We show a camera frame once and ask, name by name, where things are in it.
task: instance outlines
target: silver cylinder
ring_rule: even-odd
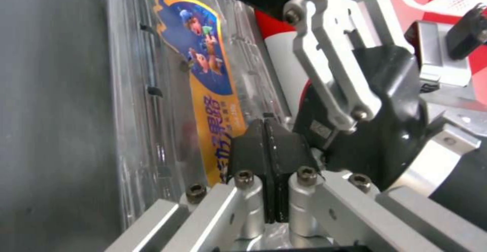
[[[323,184],[320,176],[316,185]],[[305,186],[298,183],[297,173],[291,175],[289,184],[289,229],[303,237],[324,235],[318,221],[310,214],[310,203],[315,185]]]
[[[228,185],[235,186],[235,178],[230,179]],[[245,188],[239,188],[245,198],[248,216],[240,230],[239,239],[253,239],[264,233],[264,197],[263,185],[259,177],[253,175],[253,183]]]

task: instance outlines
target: red surface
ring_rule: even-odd
[[[459,17],[445,16],[442,14],[425,13],[416,8],[409,7],[403,0],[391,0],[396,14],[405,31],[416,20],[425,20],[436,23],[455,24]],[[426,4],[432,0],[415,0],[420,4]],[[487,104],[487,46],[481,46],[470,57],[470,67],[473,74],[473,86],[478,101]]]
[[[257,24],[261,28],[261,34],[264,39],[277,33],[295,30],[293,26],[285,22],[278,21],[258,10],[255,11],[255,18],[257,20]]]

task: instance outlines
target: metal arm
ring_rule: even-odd
[[[414,52],[403,37],[390,0],[242,1],[296,27],[294,54],[325,105],[328,121],[341,131],[353,132],[358,121],[374,119],[381,108],[353,55],[353,46],[374,46],[371,38],[375,36],[381,44]],[[282,15],[275,13],[279,8]],[[372,28],[363,25],[364,13],[372,19]]]

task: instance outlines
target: bolt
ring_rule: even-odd
[[[290,9],[284,15],[284,20],[290,25],[296,25],[299,21],[301,21],[301,17],[296,10]]]
[[[363,111],[363,110],[355,110],[353,113],[352,113],[352,117],[355,119],[355,120],[358,120],[358,121],[362,121],[362,120],[365,120],[367,118],[367,112]]]
[[[199,204],[207,195],[207,187],[200,183],[190,185],[186,189],[186,199],[190,204]]]
[[[235,186],[237,188],[249,188],[254,185],[254,173],[250,170],[240,170],[234,176]]]
[[[372,181],[364,174],[354,173],[348,177],[348,182],[360,189],[363,193],[367,193],[372,186]]]
[[[301,166],[298,169],[298,183],[302,186],[311,186],[316,184],[318,174],[316,170],[309,166]]]

